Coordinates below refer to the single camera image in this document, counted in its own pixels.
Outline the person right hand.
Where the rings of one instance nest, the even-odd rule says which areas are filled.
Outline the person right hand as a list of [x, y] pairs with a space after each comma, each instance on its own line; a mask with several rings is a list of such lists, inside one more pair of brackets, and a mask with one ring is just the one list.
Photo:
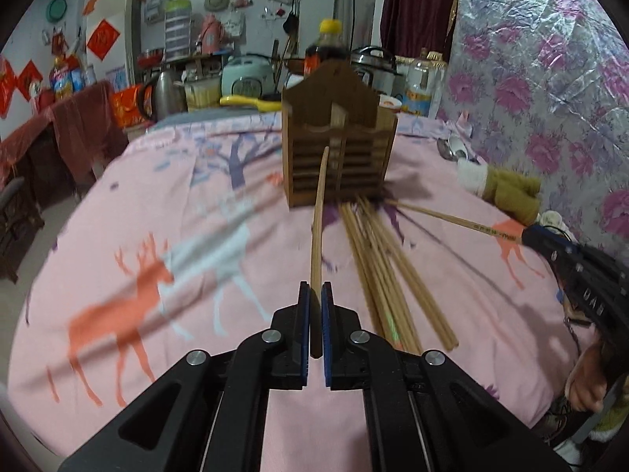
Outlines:
[[601, 366], [602, 344], [597, 342], [580, 356], [565, 386], [565, 397], [572, 409], [577, 411], [602, 411], [607, 381]]

